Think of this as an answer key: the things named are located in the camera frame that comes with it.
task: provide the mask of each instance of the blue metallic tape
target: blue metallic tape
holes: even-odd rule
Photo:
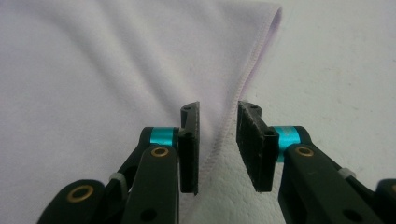
[[[300,135],[293,126],[275,126],[274,129],[279,134],[279,156],[277,162],[283,162],[283,153],[292,144],[301,143]]]
[[[171,147],[173,145],[175,128],[153,128],[149,142]]]

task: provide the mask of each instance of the brass screw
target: brass screw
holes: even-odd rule
[[[165,157],[168,154],[169,154],[169,150],[166,147],[156,147],[151,151],[151,155],[153,157]]]
[[[75,193],[80,191],[80,190],[87,190],[87,192],[81,196],[75,196]],[[93,186],[91,185],[81,185],[73,189],[72,191],[67,194],[67,201],[70,203],[80,203],[87,198],[89,198],[93,194]]]
[[[300,154],[301,156],[305,157],[312,157],[314,156],[314,151],[307,148],[307,147],[297,147],[296,152]]]

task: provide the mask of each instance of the towel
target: towel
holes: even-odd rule
[[[195,101],[205,183],[279,18],[250,1],[0,1],[2,223],[37,222],[76,180],[106,184],[144,127],[179,126]]]

